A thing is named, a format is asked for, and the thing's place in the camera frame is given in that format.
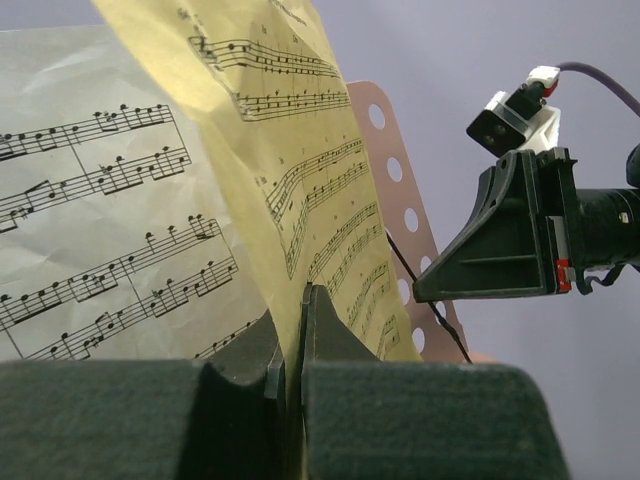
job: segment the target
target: yellow sheet music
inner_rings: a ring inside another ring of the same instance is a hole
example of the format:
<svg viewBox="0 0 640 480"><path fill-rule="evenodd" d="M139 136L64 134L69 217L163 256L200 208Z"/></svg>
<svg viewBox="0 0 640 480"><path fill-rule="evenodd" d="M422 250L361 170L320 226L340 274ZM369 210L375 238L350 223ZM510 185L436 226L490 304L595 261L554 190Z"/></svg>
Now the yellow sheet music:
<svg viewBox="0 0 640 480"><path fill-rule="evenodd" d="M306 283L380 357L419 360L366 151L306 0L94 0L201 129L286 359Z"/></svg>

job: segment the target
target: white sheet music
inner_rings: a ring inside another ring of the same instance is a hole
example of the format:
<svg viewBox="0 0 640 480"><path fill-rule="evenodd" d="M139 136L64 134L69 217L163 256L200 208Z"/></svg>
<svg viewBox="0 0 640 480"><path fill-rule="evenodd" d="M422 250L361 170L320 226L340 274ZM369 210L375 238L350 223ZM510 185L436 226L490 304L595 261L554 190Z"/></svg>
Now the white sheet music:
<svg viewBox="0 0 640 480"><path fill-rule="evenodd" d="M111 30L0 45L0 360L200 358L262 316L195 126Z"/></svg>

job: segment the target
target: cable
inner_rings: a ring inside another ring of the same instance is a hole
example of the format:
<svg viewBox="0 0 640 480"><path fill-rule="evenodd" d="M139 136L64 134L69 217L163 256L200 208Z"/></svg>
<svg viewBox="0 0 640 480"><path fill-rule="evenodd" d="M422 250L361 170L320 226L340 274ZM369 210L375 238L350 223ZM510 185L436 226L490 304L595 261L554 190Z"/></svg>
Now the cable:
<svg viewBox="0 0 640 480"><path fill-rule="evenodd" d="M393 249L395 254L398 256L398 260L400 260L400 263L402 263L402 266L404 267L404 269L407 271L407 273L411 277L411 280L413 280L414 282L416 280L418 280L418 277L416 277L416 274L413 273L413 270L411 270L411 267L409 266L409 264L405 260L404 255L402 255L402 253L400 253L400 250L398 249L398 246L396 245L396 243L391 238L391 235L389 235L389 232L387 232L387 240L389 241L389 245L391 245L391 248ZM429 306L431 307L431 310L433 310L433 313L435 314L436 318L438 319L438 322L440 322L440 325L442 326L442 328L444 328L447 331L447 333L451 336L453 341L456 343L456 345L460 349L460 352L462 352L462 356L467 361L467 363L473 363L471 361L471 357L469 357L469 354L467 353L467 350L464 348L464 345L462 345L462 340L460 340L460 335L458 335L458 332L456 331L456 329L454 327L452 327L449 322L447 322L447 319L444 318L444 315L442 315L438 311L438 309L436 308L436 306L435 306L435 304L433 302L429 301L429 302L427 302L427 304L429 304Z"/></svg>
<svg viewBox="0 0 640 480"><path fill-rule="evenodd" d="M622 102L640 117L640 102L631 95L622 85L616 82L609 75L596 67L580 62L564 62L556 65L562 72L578 72L587 75L603 86L607 87L611 93L618 97Z"/></svg>

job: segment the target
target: wall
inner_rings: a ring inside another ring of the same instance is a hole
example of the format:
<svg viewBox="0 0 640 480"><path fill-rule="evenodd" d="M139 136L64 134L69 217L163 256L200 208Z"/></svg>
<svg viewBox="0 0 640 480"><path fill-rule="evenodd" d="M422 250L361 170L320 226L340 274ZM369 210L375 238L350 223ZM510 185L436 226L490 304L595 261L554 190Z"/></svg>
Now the wall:
<svg viewBox="0 0 640 480"><path fill-rule="evenodd" d="M617 0L315 0L347 80L378 83L395 106L440 249L458 233L478 174L494 160L464 129L531 68L590 62L640 95L640 4ZM100 23L88 0L2 0L0 29ZM581 187L624 187L638 118L567 73L553 97ZM538 382L576 479L640 478L640 276L588 297L457 302L476 351Z"/></svg>

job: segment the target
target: sheet music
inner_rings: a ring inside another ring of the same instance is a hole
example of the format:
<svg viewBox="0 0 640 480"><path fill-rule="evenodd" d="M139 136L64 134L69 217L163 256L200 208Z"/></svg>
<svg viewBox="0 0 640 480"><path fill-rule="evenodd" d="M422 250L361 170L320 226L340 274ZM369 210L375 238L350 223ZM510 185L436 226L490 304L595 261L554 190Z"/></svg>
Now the sheet music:
<svg viewBox="0 0 640 480"><path fill-rule="evenodd" d="M94 3L200 126L286 358L312 281L372 352L383 342L381 356L419 360L346 84L310 2Z"/></svg>
<svg viewBox="0 0 640 480"><path fill-rule="evenodd" d="M267 306L197 127L108 27L0 43L0 360L237 338Z"/></svg>

